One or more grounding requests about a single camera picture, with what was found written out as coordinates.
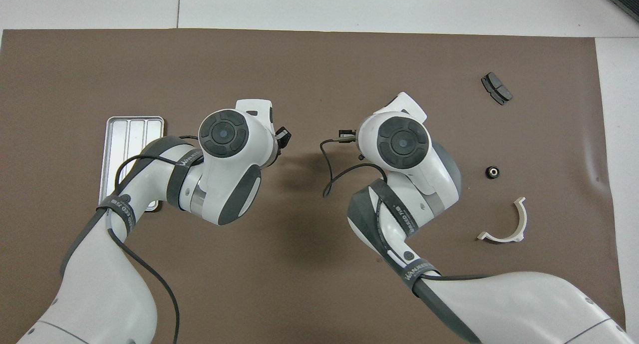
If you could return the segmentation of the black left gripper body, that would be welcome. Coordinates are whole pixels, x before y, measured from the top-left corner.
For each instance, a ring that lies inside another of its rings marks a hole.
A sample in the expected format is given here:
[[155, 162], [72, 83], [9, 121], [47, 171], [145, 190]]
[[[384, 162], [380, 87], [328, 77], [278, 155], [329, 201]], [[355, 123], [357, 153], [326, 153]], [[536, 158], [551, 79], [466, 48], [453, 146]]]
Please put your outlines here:
[[278, 144], [278, 154], [281, 154], [281, 150], [283, 150], [288, 145], [291, 137], [292, 134], [289, 130], [287, 130], [287, 128], [285, 128], [285, 126], [281, 126], [275, 132], [275, 139]]

